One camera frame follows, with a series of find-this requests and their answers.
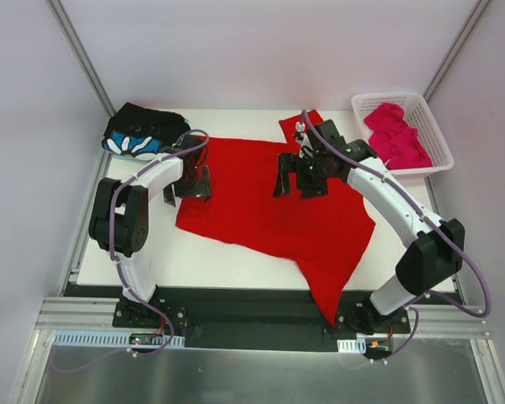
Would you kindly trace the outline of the red t shirt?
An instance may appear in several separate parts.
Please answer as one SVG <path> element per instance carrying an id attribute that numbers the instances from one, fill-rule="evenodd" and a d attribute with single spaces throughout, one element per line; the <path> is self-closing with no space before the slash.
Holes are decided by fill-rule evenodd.
<path id="1" fill-rule="evenodd" d="M 273 196 L 278 156 L 297 153 L 298 116 L 279 122 L 283 143 L 212 138 L 207 167 L 212 195 L 184 199 L 178 228 L 293 261 L 322 315 L 335 325 L 344 286 L 364 255 L 375 229 L 363 197 L 336 179 L 328 194 L 302 199 L 294 191 Z"/>

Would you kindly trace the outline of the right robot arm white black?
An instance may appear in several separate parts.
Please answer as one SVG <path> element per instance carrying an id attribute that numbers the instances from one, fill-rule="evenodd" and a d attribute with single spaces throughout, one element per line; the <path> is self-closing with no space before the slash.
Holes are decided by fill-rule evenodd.
<path id="1" fill-rule="evenodd" d="M 279 154 L 274 197 L 290 193 L 291 174 L 303 199 L 326 195 L 328 179 L 337 178 L 381 213 L 406 249 L 394 275 L 345 316 L 354 332 L 381 332 L 403 306 L 461 269 L 465 228 L 419 204 L 365 141 L 345 141 L 332 120 L 313 126 L 298 120 L 294 137 L 300 150 Z"/>

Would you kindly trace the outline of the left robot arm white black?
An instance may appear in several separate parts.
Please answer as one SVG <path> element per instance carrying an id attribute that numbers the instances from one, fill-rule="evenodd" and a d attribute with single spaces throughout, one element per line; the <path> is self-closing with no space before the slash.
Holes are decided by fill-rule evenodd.
<path id="1" fill-rule="evenodd" d="M 165 146 L 125 180 L 105 177 L 98 183 L 88 235 L 108 253 L 117 269 L 123 296 L 135 302 L 131 315 L 142 327 L 155 326 L 161 307 L 151 298 L 157 285 L 150 275 L 146 242 L 151 201 L 204 199 L 212 196 L 210 171 L 205 166 L 210 137 L 190 130 Z"/>

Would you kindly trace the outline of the folded black flower t shirt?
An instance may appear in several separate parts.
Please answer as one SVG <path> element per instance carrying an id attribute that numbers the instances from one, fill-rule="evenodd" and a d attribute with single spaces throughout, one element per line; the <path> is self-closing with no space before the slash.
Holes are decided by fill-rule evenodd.
<path id="1" fill-rule="evenodd" d="M 101 146 L 116 156 L 147 162 L 188 130 L 181 114 L 125 103 L 109 119 Z"/>

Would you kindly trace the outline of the crumpled magenta t shirt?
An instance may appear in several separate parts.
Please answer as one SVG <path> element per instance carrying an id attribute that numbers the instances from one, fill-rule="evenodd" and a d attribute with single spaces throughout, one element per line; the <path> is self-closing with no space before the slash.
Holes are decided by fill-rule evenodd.
<path id="1" fill-rule="evenodd" d="M 372 131 L 370 146 L 389 170 L 432 167 L 431 157 L 418 140 L 418 130 L 404 119 L 397 104 L 383 103 L 364 123 Z"/>

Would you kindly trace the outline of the white plastic basket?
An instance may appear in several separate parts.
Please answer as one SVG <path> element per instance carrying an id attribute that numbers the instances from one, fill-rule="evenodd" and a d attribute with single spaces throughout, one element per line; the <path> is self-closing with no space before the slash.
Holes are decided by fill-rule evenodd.
<path id="1" fill-rule="evenodd" d="M 364 140 L 392 175 L 426 177 L 449 170 L 454 159 L 419 93 L 366 93 L 351 104 Z"/>

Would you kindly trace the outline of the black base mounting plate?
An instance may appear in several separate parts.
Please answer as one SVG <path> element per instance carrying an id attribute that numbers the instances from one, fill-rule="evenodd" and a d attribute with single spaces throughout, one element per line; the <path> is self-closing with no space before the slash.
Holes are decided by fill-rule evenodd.
<path id="1" fill-rule="evenodd" d="M 160 287 L 150 303 L 167 315 L 164 331 L 175 331 L 188 348 L 325 353 L 355 338 L 344 318 L 368 295 L 343 292 L 335 325 L 307 290 Z"/>

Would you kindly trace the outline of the aluminium front frame rail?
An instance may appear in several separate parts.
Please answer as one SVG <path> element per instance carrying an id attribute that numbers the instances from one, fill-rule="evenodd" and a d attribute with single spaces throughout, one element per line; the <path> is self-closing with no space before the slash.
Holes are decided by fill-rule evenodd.
<path id="1" fill-rule="evenodd" d="M 116 298 L 47 297 L 44 299 L 35 328 L 39 330 L 111 329 Z M 466 315 L 453 306 L 416 305 L 420 338 L 490 339 L 492 333 L 485 320 Z"/>

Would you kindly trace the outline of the left aluminium corner post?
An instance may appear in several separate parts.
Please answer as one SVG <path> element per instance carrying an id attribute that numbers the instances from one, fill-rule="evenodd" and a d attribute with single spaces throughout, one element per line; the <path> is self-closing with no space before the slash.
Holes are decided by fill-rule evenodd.
<path id="1" fill-rule="evenodd" d="M 108 115 L 108 117 L 112 117 L 115 114 L 113 103 L 104 88 L 104 85 L 63 2 L 60 0 L 46 0 L 45 2 L 47 3 L 56 22 L 60 26 L 60 29 L 66 38 L 67 44 L 70 46 L 85 78 L 88 80 L 90 88 L 93 90 L 106 115 Z"/>

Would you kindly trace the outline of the aluminium corner post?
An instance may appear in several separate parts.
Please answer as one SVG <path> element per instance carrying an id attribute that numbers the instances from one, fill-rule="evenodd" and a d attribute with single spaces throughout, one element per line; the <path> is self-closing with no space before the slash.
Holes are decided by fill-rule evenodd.
<path id="1" fill-rule="evenodd" d="M 112 117 L 115 114 L 113 103 L 104 88 L 104 85 L 63 2 L 60 0 L 46 0 L 45 2 L 47 3 L 56 22 L 60 26 L 60 29 L 66 38 L 67 44 L 70 46 L 85 78 L 88 80 L 90 88 L 93 90 L 106 115 L 108 115 L 108 117 Z"/>
<path id="2" fill-rule="evenodd" d="M 476 27 L 481 22 L 489 7 L 493 4 L 492 0 L 478 0 L 470 9 L 453 42 L 449 46 L 442 61 L 432 76 L 429 84 L 423 92 L 424 99 L 429 102 L 439 89 L 440 85 L 447 77 L 450 68 L 456 62 L 461 51 L 470 40 Z"/>

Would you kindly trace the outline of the right aluminium corner post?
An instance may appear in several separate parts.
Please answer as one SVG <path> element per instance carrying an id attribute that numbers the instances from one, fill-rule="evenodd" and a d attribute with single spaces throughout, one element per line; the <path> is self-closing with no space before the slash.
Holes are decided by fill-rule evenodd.
<path id="1" fill-rule="evenodd" d="M 476 27 L 481 22 L 489 7 L 493 4 L 492 0 L 478 0 L 470 9 L 453 42 L 449 46 L 442 61 L 432 76 L 429 84 L 423 92 L 424 99 L 429 102 L 439 89 L 440 85 L 447 77 L 450 68 L 456 62 L 461 51 L 470 40 Z"/>

